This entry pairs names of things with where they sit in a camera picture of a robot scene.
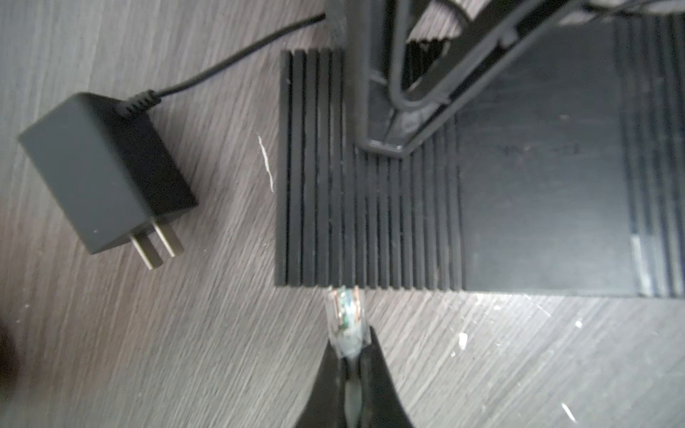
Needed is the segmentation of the black network switch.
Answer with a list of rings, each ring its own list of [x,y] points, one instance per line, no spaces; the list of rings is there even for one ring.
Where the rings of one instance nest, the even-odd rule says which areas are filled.
[[[277,286],[681,299],[684,17],[557,28],[408,157],[344,135],[344,54],[280,58]]]

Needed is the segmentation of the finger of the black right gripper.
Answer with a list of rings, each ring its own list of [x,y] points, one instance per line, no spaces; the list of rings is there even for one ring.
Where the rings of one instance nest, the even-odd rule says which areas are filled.
[[[395,1],[327,1],[332,44],[344,50],[346,130],[370,153],[401,153],[390,137],[396,109],[388,90]]]
[[[410,3],[396,3],[390,51],[390,100],[400,120],[415,119],[408,130],[390,131],[390,155],[415,151],[446,119],[473,99],[504,68],[581,1],[492,1],[451,41],[442,57],[404,90],[401,85]]]

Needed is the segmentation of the black power adapter with cable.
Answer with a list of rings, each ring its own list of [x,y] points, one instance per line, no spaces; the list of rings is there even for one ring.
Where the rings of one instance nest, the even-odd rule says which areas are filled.
[[[187,180],[148,112],[226,71],[294,31],[324,21],[296,21],[176,85],[125,100],[81,92],[70,96],[18,137],[51,195],[91,254],[132,244],[148,269],[163,263],[149,239],[155,233],[169,256],[183,251],[169,223],[197,207]]]

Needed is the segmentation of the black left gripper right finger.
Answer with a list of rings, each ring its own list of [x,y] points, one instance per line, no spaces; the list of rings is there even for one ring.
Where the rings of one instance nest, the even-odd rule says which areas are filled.
[[[370,328],[371,344],[360,353],[362,406],[360,427],[413,428],[394,386],[376,330]]]

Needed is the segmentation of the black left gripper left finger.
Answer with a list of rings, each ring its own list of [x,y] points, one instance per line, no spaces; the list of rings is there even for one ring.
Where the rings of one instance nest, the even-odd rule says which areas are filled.
[[[319,365],[310,397],[295,424],[297,428],[347,426],[344,414],[347,362],[339,358],[330,342]]]

